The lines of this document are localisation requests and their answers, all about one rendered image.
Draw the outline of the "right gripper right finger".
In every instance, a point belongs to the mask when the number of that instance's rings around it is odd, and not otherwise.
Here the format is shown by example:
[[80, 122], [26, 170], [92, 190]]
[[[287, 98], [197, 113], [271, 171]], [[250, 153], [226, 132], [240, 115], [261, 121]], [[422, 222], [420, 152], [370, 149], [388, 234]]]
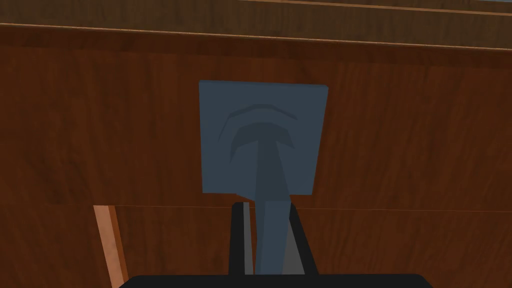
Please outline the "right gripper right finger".
[[314, 255], [294, 204], [290, 206], [282, 274], [319, 275]]

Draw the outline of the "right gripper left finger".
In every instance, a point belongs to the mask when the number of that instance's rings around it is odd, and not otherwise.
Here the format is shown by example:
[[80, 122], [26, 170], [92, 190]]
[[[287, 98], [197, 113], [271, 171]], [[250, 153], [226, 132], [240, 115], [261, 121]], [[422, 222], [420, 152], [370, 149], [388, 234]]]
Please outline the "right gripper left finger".
[[248, 202], [236, 202], [231, 207], [228, 273], [236, 276], [254, 273]]

